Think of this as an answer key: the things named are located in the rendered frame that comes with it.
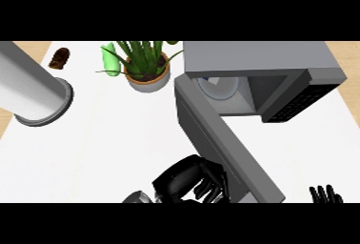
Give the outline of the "grey microwave door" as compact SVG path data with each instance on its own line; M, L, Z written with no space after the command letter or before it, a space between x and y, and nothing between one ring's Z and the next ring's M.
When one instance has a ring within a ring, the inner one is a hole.
M194 81L174 79L177 118L197 154L224 167L231 203L281 203L284 194L222 121Z

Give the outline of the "potted green plant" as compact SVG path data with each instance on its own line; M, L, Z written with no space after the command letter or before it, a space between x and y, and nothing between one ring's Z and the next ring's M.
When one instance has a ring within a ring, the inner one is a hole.
M112 53L120 64L119 74L125 75L135 91L156 92L169 80L169 60L181 51L166 56L162 41L118 41L116 44L126 54L122 58L116 51Z

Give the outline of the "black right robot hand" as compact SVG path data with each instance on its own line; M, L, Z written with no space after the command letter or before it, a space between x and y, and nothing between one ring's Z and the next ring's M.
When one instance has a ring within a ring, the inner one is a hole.
M333 187L327 185L326 187L317 186L309 187L309 193L314 203L342 203L343 199L337 193L333 191Z

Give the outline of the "large white cylinder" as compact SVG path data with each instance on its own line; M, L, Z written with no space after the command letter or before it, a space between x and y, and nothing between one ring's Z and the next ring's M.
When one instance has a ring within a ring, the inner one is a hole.
M11 41L0 41L0 108L28 127L50 124L73 101L67 81L53 77Z

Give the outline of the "white microwave turntable plate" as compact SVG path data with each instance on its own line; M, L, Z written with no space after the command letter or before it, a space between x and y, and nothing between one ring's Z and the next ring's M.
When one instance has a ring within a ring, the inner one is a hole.
M205 95L215 100L227 100L237 91L238 79L236 77L206 77L196 79Z

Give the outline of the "light green bottle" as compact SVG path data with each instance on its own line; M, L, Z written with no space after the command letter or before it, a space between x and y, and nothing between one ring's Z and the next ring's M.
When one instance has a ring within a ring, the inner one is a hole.
M115 48L112 43L101 45L104 73L109 76L116 76L120 71L120 64L118 58L112 55L113 52L115 52Z

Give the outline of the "dark brown bottle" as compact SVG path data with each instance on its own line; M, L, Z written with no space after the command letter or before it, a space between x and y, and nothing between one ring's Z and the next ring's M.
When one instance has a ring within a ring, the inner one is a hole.
M56 70L61 70L70 56L70 51L67 48L60 48L51 57L48 62L48 67Z

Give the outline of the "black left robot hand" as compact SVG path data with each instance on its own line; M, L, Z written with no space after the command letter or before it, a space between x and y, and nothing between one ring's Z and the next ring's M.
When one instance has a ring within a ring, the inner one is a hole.
M151 182L162 203L227 203L227 176L221 164L196 154L182 158Z

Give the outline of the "grey microwave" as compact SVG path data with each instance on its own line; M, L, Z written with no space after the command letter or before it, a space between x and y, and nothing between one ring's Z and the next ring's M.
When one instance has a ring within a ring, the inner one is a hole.
M196 85L197 78L238 79L227 100L202 91L221 116L256 115L265 123L283 123L345 82L321 41L185 41L182 49L184 73Z

